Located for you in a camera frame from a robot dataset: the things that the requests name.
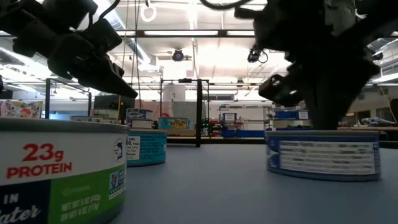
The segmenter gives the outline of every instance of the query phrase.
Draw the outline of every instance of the white cylinder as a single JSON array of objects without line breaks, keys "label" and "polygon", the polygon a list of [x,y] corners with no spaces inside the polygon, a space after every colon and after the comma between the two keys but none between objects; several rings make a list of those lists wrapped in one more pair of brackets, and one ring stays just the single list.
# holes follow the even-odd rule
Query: white cylinder
[{"label": "white cylinder", "polygon": [[169,85],[163,91],[163,101],[185,101],[185,86]]}]

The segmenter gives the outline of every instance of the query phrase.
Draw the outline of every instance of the window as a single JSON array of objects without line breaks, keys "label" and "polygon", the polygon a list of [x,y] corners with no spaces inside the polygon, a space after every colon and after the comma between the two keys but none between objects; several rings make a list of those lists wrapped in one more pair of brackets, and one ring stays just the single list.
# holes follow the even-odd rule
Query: window
[{"label": "window", "polygon": [[376,109],[376,116],[388,121],[394,121],[394,117],[391,113],[390,108],[378,108]]}]

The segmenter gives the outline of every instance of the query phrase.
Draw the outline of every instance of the metal pole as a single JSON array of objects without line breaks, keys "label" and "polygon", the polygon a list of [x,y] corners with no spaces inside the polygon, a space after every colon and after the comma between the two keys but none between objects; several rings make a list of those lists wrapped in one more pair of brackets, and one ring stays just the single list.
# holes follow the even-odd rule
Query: metal pole
[{"label": "metal pole", "polygon": [[160,113],[159,113],[159,117],[162,117],[162,91],[163,91],[163,79],[160,79]]},{"label": "metal pole", "polygon": [[201,143],[201,110],[202,110],[202,101],[203,101],[203,90],[201,79],[197,80],[197,138],[196,138],[196,147],[200,147]]},{"label": "metal pole", "polygon": [[45,79],[45,111],[44,118],[50,119],[50,94],[51,94],[51,78]]},{"label": "metal pole", "polygon": [[91,98],[92,98],[92,96],[91,96],[91,93],[89,92],[88,93],[88,112],[87,112],[88,116],[90,115],[90,112],[91,112]]},{"label": "metal pole", "polygon": [[210,125],[210,84],[209,84],[209,80],[206,81],[207,82],[207,119],[209,120],[208,126]]}]

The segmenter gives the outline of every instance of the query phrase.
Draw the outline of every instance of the can lid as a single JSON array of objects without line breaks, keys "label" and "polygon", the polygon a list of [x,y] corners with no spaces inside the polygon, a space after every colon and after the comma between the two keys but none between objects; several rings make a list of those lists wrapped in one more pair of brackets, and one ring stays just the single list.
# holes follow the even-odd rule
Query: can lid
[{"label": "can lid", "polygon": [[117,110],[111,110],[111,109],[91,109],[91,111],[112,111],[112,112],[117,112]]},{"label": "can lid", "polygon": [[68,132],[68,133],[127,133],[130,127],[84,121],[49,119],[0,118],[0,132]]},{"label": "can lid", "polygon": [[132,128],[129,133],[156,133],[156,134],[167,134],[167,131],[161,131],[156,129],[145,129],[145,128]]},{"label": "can lid", "polygon": [[151,119],[146,119],[146,118],[128,118],[126,120],[128,120],[128,121],[153,121]]},{"label": "can lid", "polygon": [[266,131],[267,136],[351,136],[378,137],[377,131]]},{"label": "can lid", "polygon": [[95,118],[95,119],[104,119],[97,116],[70,116],[71,118]]},{"label": "can lid", "polygon": [[127,111],[148,111],[148,112],[153,112],[152,110],[138,109],[138,108],[127,108]]},{"label": "can lid", "polygon": [[161,117],[159,119],[188,119],[188,118],[176,118],[176,117]]}]

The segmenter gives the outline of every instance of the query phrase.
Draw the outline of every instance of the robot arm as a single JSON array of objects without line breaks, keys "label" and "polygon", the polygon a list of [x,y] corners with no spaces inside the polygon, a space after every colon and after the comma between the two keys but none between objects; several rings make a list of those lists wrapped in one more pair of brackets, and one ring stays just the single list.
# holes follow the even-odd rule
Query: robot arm
[{"label": "robot arm", "polygon": [[[224,6],[205,1],[213,9],[238,7],[236,17],[254,21],[260,49],[286,52],[292,62],[288,74],[270,77],[259,94],[284,106],[304,100],[315,129],[337,128],[366,82],[379,73],[366,46],[398,27],[396,0],[268,0],[262,11],[240,9],[248,0]],[[359,22],[358,7],[367,14]]]},{"label": "robot arm", "polygon": [[[138,94],[123,79],[124,71],[106,54],[122,39],[103,16],[92,24],[98,6],[92,0],[0,0],[0,30],[14,39],[13,51],[48,59],[49,69],[60,77],[100,91],[135,98]],[[77,29],[89,14],[90,25]]]}]

